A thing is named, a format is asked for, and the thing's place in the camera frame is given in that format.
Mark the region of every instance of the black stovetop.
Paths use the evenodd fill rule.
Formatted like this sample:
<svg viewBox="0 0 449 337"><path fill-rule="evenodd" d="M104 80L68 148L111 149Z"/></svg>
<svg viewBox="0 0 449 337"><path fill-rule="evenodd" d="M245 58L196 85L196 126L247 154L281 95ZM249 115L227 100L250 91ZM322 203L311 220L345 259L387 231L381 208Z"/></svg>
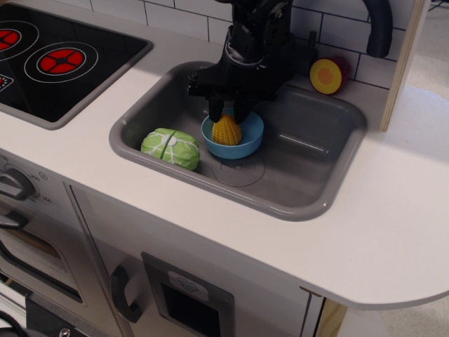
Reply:
<svg viewBox="0 0 449 337"><path fill-rule="evenodd" d="M0 7L0 111L64 126L152 48L22 6Z"/></svg>

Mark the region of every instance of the cabinet handle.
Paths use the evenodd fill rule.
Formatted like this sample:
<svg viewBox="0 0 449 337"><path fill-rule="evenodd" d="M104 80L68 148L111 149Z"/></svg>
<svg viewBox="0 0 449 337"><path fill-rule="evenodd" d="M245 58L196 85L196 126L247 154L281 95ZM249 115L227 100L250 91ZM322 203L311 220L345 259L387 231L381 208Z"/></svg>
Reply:
<svg viewBox="0 0 449 337"><path fill-rule="evenodd" d="M126 270L118 266L111 275L111 293L114 306L120 314L129 322L136 323L142 311L136 303L128 306L125 297L125 287L128 284L129 277Z"/></svg>
<svg viewBox="0 0 449 337"><path fill-rule="evenodd" d="M0 228L20 230L26 226L26 224L28 224L28 219L15 211L11 211L5 216L0 216Z"/></svg>

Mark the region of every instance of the wooden edge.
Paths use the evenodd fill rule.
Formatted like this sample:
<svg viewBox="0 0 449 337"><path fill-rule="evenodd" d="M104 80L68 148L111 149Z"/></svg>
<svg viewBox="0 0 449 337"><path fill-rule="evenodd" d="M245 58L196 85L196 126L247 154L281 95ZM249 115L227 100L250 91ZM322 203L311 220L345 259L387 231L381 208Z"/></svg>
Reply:
<svg viewBox="0 0 449 337"><path fill-rule="evenodd" d="M315 337L337 337L346 311L344 305L326 298Z"/></svg>
<svg viewBox="0 0 449 337"><path fill-rule="evenodd" d="M316 296L316 297L323 297L322 295L320 295L319 293L314 293L313 291L310 291L309 289L304 288L303 286L300 286L301 290L306 291L307 293L311 293L312 295Z"/></svg>
<svg viewBox="0 0 449 337"><path fill-rule="evenodd" d="M393 114L394 108L398 98L406 84L407 73L410 70L413 51L416 47L417 41L422 31L425 18L427 16L427 9L430 0L415 0L413 4L412 13L408 22L406 36L402 43L401 52L399 53L398 63L394 72L393 80L391 81L391 88L387 102L385 104L384 114L380 122L380 130L387 131L388 125Z"/></svg>

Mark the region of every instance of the toy food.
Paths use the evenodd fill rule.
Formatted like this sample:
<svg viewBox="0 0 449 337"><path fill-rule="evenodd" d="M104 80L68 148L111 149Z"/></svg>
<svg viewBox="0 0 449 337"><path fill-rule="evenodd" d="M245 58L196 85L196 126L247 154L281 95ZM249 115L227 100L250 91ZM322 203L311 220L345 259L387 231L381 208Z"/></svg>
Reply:
<svg viewBox="0 0 449 337"><path fill-rule="evenodd" d="M157 128L143 141L140 151L193 171L199 163L199 144L191 135Z"/></svg>
<svg viewBox="0 0 449 337"><path fill-rule="evenodd" d="M241 129L233 116L222 114L212 128L212 141L221 145L237 145L241 141Z"/></svg>
<svg viewBox="0 0 449 337"><path fill-rule="evenodd" d="M316 91L332 95L349 78L351 66L344 58L321 58L310 69L310 82Z"/></svg>

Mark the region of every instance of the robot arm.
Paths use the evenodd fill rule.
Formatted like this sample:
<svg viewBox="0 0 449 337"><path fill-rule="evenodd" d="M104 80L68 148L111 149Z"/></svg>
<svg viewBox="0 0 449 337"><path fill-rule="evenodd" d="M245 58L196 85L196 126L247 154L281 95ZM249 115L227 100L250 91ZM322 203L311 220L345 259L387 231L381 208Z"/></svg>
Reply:
<svg viewBox="0 0 449 337"><path fill-rule="evenodd" d="M276 99L276 91L294 71L283 67L282 58L294 48L290 33L293 0L217 0L233 5L220 61L189 76L190 95L209 101L209 117L220 118L224 101L234 101L237 123L261 100Z"/></svg>

